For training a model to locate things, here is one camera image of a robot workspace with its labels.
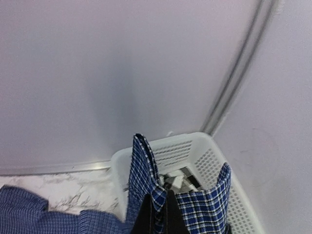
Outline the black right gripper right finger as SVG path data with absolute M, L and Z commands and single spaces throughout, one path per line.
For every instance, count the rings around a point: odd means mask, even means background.
M 166 234 L 189 234 L 178 206 L 175 193 L 167 191 L 165 203 L 165 233 Z

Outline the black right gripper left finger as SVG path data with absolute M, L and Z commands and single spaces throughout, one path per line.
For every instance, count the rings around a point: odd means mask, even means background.
M 155 226 L 155 209 L 152 197 L 146 195 L 130 234 L 153 234 Z

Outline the blue checkered long sleeve shirt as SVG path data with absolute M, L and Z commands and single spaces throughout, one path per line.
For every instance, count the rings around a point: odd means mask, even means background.
M 48 210 L 48 201 L 23 188 L 2 186 L 0 231 L 3 234 L 130 234 L 146 195 L 155 209 L 154 234 L 165 234 L 165 203 L 168 189 L 160 182 L 157 164 L 147 139 L 133 137 L 128 180 L 126 219 L 114 214 L 83 210 L 78 215 Z M 175 194 L 190 234 L 229 234 L 227 210 L 231 168 L 224 163 L 216 185 L 209 190 Z

